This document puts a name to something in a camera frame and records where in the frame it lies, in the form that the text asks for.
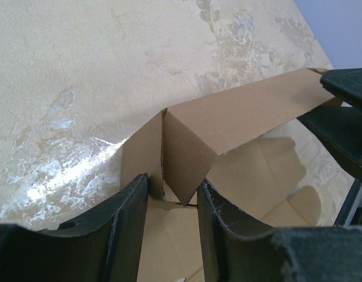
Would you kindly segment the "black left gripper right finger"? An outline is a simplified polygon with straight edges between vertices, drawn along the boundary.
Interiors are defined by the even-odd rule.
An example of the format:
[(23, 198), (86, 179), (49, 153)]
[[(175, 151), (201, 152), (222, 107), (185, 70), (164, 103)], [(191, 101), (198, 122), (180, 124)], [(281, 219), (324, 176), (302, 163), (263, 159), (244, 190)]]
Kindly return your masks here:
[(362, 225), (272, 227), (208, 180), (197, 211), (206, 281), (362, 281)]

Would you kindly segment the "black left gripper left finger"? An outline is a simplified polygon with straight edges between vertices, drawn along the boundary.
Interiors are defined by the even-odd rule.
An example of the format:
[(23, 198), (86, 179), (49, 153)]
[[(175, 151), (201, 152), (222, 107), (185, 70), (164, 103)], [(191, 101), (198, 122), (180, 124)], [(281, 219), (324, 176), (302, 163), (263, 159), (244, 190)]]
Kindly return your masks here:
[(0, 281), (136, 281), (148, 186), (140, 174), (56, 230), (0, 224)]

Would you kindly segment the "brown cardboard paper box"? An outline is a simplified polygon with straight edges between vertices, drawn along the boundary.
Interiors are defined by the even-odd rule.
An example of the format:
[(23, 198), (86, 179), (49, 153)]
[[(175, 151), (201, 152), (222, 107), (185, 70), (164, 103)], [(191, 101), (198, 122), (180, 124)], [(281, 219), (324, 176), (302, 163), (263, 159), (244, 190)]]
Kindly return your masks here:
[(299, 186), (307, 170), (296, 152), (301, 126), (278, 137), (269, 132), (337, 99), (320, 84), (324, 69), (304, 68), (224, 90), (161, 110), (123, 145), (120, 183), (149, 176), (150, 202), (139, 263), (139, 281), (215, 281), (214, 260), (199, 231), (209, 180), (249, 215), (247, 235), (280, 226), (316, 226), (321, 201)]

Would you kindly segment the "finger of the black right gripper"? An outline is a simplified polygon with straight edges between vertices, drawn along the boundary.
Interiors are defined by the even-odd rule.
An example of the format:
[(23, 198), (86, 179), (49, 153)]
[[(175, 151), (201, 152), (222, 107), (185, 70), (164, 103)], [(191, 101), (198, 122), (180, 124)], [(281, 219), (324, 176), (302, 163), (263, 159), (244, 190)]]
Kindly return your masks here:
[(362, 108), (362, 68), (328, 70), (320, 83), (335, 97)]
[(319, 106), (297, 119), (344, 171), (362, 182), (362, 110)]

